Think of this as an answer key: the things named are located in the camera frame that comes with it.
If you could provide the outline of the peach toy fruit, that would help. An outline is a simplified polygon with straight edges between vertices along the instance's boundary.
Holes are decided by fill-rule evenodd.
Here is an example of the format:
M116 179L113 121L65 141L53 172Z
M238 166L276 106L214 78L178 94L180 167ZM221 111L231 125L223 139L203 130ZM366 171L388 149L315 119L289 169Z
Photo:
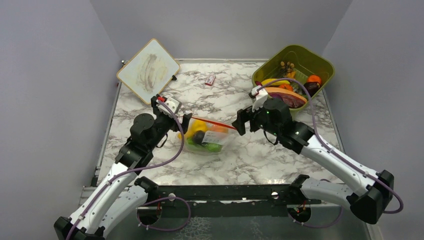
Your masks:
M218 132L218 133L225 133L227 134L229 132L229 129L225 126L220 126L220 125L213 125L210 128L211 131L213 132Z

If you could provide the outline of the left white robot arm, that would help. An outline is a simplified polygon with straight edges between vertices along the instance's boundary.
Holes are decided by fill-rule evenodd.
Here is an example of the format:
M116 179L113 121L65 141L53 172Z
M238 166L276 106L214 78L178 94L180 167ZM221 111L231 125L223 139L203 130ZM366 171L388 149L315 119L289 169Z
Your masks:
M121 147L115 162L90 197L69 217L59 217L54 230L60 240L104 240L136 207L152 205L157 200L156 184L142 178L142 186L129 184L143 170L152 169L153 150L169 131L183 134L191 114L179 122L181 102L160 95L151 98L153 114L142 113L134 120L130 136Z

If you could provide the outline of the black toy fruit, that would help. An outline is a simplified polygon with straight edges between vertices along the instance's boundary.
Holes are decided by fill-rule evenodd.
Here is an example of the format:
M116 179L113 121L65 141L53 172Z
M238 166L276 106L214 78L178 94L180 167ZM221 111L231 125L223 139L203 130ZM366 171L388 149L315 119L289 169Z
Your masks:
M196 145L202 145L203 144L203 139L205 137L205 131L202 130L198 130L196 131L193 136L191 137L191 140L194 144Z

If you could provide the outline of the clear zip top bag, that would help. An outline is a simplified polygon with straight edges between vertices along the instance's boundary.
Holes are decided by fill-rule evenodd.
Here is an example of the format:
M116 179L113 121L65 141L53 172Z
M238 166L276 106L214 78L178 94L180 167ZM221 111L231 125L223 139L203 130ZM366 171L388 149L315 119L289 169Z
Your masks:
M230 126L226 123L223 122L219 122L216 120L212 120L212 119L207 119L207 118L202 118L202 117L198 117L198 116L193 116L190 120L201 120L207 123L208 125L208 130L205 132L205 136L203 138L203 143L215 143L215 144L219 144L222 145L222 150L221 152L230 144L233 143L234 138L236 137L236 135L238 135L237 130L233 127ZM221 133L221 132L214 132L211 131L211 127L213 125L219 125L219 126L223 126L223 127L227 127L228 128L228 133ZM204 154L204 155L213 155L213 154L219 154L221 152L218 153L206 153L206 152L194 152L194 151L190 151L187 149L187 139L185 138L185 134L184 137L181 136L180 133L177 134L177 137L180 140L184 140L184 149L188 152L192 152L192 153L198 153L198 154Z

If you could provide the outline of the yellow toy bell pepper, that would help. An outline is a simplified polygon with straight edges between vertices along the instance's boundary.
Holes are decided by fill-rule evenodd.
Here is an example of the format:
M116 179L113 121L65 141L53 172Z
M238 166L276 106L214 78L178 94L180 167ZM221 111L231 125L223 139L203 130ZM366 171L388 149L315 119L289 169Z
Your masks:
M206 132L209 129L207 123L205 121L199 119L192 119L189 122L189 126L187 132L184 134L186 139L191 138L198 131Z

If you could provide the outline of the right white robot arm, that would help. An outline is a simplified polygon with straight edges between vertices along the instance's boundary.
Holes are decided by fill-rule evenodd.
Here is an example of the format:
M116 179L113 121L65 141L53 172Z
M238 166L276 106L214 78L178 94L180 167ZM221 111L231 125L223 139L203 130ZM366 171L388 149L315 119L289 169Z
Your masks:
M342 180L342 184L322 182L310 176L299 176L288 190L289 199L321 200L351 211L358 219L376 224L393 199L394 176L353 160L303 122L292 119L289 107L280 99L269 98L257 109L249 106L237 111L232 126L242 136L249 123L251 132L262 130L276 137L274 144L318 163Z

